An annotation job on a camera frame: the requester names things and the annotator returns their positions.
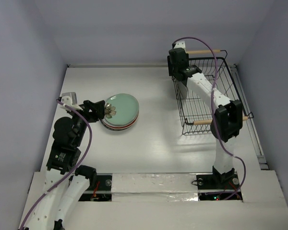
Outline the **white bowl plate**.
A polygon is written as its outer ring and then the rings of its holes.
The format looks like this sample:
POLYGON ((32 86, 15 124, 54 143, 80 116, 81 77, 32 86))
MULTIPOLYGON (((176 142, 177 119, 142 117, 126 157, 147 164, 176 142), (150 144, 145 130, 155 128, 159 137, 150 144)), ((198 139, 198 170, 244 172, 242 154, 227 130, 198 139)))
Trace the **white bowl plate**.
POLYGON ((137 116, 136 116, 131 122, 128 122, 127 124, 123 124, 123 125, 114 125, 114 124, 108 122, 108 121, 105 120, 105 119, 102 120, 102 122, 103 122, 103 123, 106 123, 106 124, 107 124, 108 126, 110 126, 110 127, 127 127, 127 126, 132 125, 133 123, 136 122, 136 120, 137 120, 137 118, 138 118, 138 115, 139 115, 139 114, 137 114, 137 116))

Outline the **red and teal plate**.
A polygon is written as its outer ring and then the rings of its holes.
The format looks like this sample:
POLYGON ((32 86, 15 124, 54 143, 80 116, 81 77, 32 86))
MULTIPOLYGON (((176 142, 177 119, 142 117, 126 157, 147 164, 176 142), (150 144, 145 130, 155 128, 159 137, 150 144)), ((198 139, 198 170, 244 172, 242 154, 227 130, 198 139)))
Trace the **red and teal plate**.
POLYGON ((105 120, 105 121, 102 121, 102 124, 105 127, 108 127, 110 129, 113 129, 113 130, 125 130, 125 129, 132 127, 136 122, 137 122, 137 119, 133 120, 132 122, 130 122, 129 124, 124 125, 124 126, 112 126, 112 125, 108 124, 105 120))

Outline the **light green plate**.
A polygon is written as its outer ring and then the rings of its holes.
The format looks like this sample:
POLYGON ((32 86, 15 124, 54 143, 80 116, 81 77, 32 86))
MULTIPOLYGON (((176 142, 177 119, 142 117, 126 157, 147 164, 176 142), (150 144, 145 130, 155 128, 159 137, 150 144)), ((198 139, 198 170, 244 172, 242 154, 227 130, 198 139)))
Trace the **light green plate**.
POLYGON ((119 93, 109 97, 105 104, 104 122, 110 126, 126 126, 139 114, 138 100, 126 93, 119 93))

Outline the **blue floral plate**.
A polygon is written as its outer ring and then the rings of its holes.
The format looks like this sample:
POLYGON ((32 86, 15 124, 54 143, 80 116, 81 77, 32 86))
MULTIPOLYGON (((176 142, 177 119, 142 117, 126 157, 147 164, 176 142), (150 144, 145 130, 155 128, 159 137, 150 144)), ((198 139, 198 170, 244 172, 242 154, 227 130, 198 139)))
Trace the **blue floral plate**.
POLYGON ((127 130, 127 129, 133 127, 133 125, 129 125, 127 127, 110 127, 106 123, 101 123, 101 124, 103 125, 103 127, 105 127, 108 130, 111 130, 111 131, 124 131, 124 130, 127 130))

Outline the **black wire dish rack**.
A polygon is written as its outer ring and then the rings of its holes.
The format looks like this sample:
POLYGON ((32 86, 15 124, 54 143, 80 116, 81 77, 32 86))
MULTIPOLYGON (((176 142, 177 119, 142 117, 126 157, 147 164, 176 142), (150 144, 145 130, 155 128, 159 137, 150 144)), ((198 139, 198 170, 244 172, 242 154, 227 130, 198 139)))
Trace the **black wire dish rack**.
MULTIPOLYGON (((226 62, 227 51, 221 50, 221 55, 217 55, 218 74, 215 88, 224 96, 231 100, 242 100, 239 90, 236 86, 230 68, 226 62)), ((213 57, 199 56, 190 57, 190 65, 196 65, 204 74, 205 78, 213 84, 215 79, 215 61, 213 57)), ((203 100, 194 91, 188 88, 188 98, 183 100, 178 88, 178 80, 171 77, 174 83, 176 100, 178 104, 180 123, 183 135, 197 135, 210 133, 210 122, 208 124, 195 125, 194 122, 211 120, 211 100, 203 100)))

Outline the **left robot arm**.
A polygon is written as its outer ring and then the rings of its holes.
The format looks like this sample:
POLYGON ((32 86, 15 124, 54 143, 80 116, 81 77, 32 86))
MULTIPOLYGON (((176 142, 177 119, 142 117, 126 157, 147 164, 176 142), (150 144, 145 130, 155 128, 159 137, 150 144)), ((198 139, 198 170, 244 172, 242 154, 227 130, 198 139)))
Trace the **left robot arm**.
POLYGON ((25 215, 21 230, 64 229, 84 191, 96 187, 96 169, 82 164, 89 148, 82 153, 79 147, 86 131, 89 132, 88 145, 91 145, 90 123, 104 118, 105 101, 86 100, 77 105, 67 100, 67 96, 57 99, 71 116, 61 117, 54 124, 54 141, 46 163, 42 195, 25 215))

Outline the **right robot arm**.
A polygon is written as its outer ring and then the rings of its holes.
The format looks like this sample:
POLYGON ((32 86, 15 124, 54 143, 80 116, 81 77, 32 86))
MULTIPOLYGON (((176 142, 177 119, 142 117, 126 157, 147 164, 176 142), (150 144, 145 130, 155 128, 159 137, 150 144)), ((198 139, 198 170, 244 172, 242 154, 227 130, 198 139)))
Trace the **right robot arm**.
POLYGON ((234 178, 234 146, 243 126, 243 105, 221 93, 196 65, 190 65, 189 55, 182 47, 173 48, 168 55, 169 75, 182 87, 183 96, 196 94, 212 113, 210 128, 216 138, 216 158, 211 182, 224 187, 234 178))

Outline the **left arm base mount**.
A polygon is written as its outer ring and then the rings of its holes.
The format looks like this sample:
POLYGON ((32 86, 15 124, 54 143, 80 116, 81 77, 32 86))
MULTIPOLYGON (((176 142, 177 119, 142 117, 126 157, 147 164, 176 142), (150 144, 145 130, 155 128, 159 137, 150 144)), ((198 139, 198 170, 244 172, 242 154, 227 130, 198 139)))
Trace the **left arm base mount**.
POLYGON ((89 180, 89 187, 79 198, 79 201, 108 202, 112 200, 112 174, 97 173, 96 169, 81 165, 75 170, 75 175, 84 176, 89 180))

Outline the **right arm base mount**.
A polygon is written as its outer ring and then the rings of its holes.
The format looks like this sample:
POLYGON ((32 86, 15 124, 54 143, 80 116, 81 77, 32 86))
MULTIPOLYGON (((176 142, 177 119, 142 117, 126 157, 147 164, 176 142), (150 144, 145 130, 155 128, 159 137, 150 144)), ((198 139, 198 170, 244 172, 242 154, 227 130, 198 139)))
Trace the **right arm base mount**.
POLYGON ((191 184, 197 187, 200 201, 243 200, 238 190, 240 181, 234 168, 220 173, 213 166, 211 173, 197 174, 191 184))

